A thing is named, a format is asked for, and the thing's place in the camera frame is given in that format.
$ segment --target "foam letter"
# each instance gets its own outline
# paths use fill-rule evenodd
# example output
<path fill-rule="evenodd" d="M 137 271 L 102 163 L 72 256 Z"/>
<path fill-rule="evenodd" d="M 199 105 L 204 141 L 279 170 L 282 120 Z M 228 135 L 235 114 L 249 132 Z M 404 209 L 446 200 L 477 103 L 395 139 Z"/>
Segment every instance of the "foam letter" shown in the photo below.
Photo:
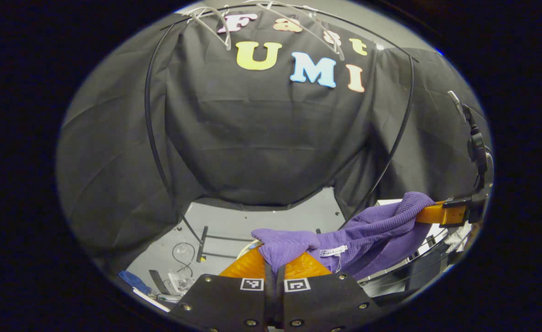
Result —
<path fill-rule="evenodd" d="M 365 92 L 365 89 L 361 86 L 361 72 L 363 70 L 356 65 L 345 65 L 345 67 L 349 69 L 350 78 L 347 88 L 356 92 Z"/>
<path fill-rule="evenodd" d="M 336 61 L 329 58 L 322 58 L 316 65 L 310 59 L 310 56 L 307 53 L 303 52 L 292 52 L 292 56 L 296 58 L 296 65 L 294 68 L 294 74 L 289 77 L 290 80 L 294 82 L 306 82 L 306 77 L 304 72 L 306 71 L 307 77 L 310 79 L 310 82 L 315 82 L 316 78 L 320 75 L 318 79 L 318 84 L 322 86 L 328 86 L 329 88 L 334 88 L 336 86 L 334 80 L 334 67 Z"/>
<path fill-rule="evenodd" d="M 263 44 L 267 48 L 267 58 L 264 61 L 254 61 L 254 48 L 259 46 L 256 41 L 240 41 L 236 43 L 238 53 L 236 54 L 236 63 L 248 70 L 265 70 L 273 67 L 277 62 L 277 50 L 281 48 L 278 42 L 266 42 Z"/>
<path fill-rule="evenodd" d="M 367 47 L 361 40 L 355 39 L 355 38 L 349 38 L 349 40 L 353 43 L 353 50 L 361 55 L 367 55 L 367 52 L 363 50 L 364 47 Z"/>
<path fill-rule="evenodd" d="M 243 13 L 240 15 L 227 15 L 225 16 L 226 25 L 231 32 L 239 31 L 240 27 L 245 27 L 251 19 L 256 19 L 257 14 L 255 13 Z M 226 32 L 226 29 L 222 26 L 218 33 Z"/>
<path fill-rule="evenodd" d="M 291 21 L 289 21 L 288 19 L 278 18 L 275 20 L 273 29 L 279 30 L 279 31 L 293 31 L 293 32 L 302 31 L 302 28 L 298 27 L 298 25 L 295 25 L 294 22 L 297 24 L 300 24 L 300 21 L 298 21 L 297 19 L 292 18 Z"/>
<path fill-rule="evenodd" d="M 328 33 L 330 33 L 332 38 L 336 40 L 336 43 L 338 44 L 338 46 L 341 46 L 341 37 L 332 31 L 328 31 Z M 326 33 L 326 31 L 324 31 L 324 40 L 326 40 L 328 44 L 334 44 L 334 42 L 332 41 L 332 38 L 330 38 L 330 36 Z"/>

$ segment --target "purple sweater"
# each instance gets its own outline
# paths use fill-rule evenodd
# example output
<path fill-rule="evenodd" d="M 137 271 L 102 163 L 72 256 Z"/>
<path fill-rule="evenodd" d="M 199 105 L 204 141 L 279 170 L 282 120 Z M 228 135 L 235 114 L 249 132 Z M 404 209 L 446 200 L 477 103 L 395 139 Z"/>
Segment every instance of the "purple sweater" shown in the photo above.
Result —
<path fill-rule="evenodd" d="M 315 234 L 311 231 L 256 229 L 263 242 L 259 252 L 277 276 L 280 267 L 308 252 L 332 273 L 339 268 L 357 280 L 387 269 L 416 252 L 431 224 L 414 223 L 416 215 L 435 202 L 423 193 L 405 193 L 401 202 L 366 208 L 340 231 Z M 321 250 L 347 246 L 341 256 L 321 257 Z"/>

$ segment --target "blue cloth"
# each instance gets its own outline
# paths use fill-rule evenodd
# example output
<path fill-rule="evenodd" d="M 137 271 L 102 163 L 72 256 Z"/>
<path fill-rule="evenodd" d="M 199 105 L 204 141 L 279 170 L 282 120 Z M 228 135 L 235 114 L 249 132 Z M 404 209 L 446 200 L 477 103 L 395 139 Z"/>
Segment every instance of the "blue cloth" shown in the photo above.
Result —
<path fill-rule="evenodd" d="M 315 234 L 311 231 L 256 229 L 252 236 L 263 246 L 259 252 L 271 265 L 273 275 L 304 252 L 330 271 L 353 274 L 362 279 L 386 269 L 414 253 L 425 240 L 431 224 L 415 223 L 416 215 L 435 205 L 423 193 L 405 193 L 401 202 L 366 208 L 349 220 L 340 231 Z M 347 250 L 338 256 L 321 257 L 321 250 L 339 246 Z"/>
<path fill-rule="evenodd" d="M 118 275 L 125 281 L 128 283 L 128 285 L 132 286 L 132 287 L 135 287 L 135 288 L 138 288 L 138 290 L 140 292 L 143 292 L 144 294 L 150 294 L 153 289 L 146 286 L 146 284 L 144 283 L 144 281 L 142 281 L 142 279 L 140 279 L 139 277 L 137 277 L 135 274 L 133 273 L 130 273 L 128 271 L 121 271 L 120 273 L 118 273 Z"/>

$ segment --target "yellow letter u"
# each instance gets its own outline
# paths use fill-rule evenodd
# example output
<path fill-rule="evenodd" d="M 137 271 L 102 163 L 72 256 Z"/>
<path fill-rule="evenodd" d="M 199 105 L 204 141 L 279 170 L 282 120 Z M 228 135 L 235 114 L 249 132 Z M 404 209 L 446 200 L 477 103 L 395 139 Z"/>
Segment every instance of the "yellow letter u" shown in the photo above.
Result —
<path fill-rule="evenodd" d="M 236 43 L 238 54 L 236 54 L 236 63 L 248 70 L 265 70 L 273 67 L 277 62 L 277 50 L 281 48 L 278 42 L 266 42 L 263 44 L 267 48 L 267 58 L 264 61 L 254 61 L 254 48 L 259 46 L 256 41 L 241 41 Z"/>

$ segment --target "orange plastic part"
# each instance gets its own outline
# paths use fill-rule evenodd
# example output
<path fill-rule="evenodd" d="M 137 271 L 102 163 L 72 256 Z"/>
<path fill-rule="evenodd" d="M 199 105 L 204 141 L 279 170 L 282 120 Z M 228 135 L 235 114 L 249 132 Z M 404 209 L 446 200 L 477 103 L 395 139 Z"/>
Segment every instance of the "orange plastic part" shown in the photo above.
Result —
<path fill-rule="evenodd" d="M 427 206 L 417 214 L 416 222 L 425 224 L 461 224 L 465 213 L 465 206 L 443 208 L 443 202 Z"/>
<path fill-rule="evenodd" d="M 330 274 L 330 270 L 307 252 L 285 266 L 285 279 L 317 277 Z M 265 259 L 256 247 L 237 259 L 222 273 L 221 277 L 265 279 Z"/>

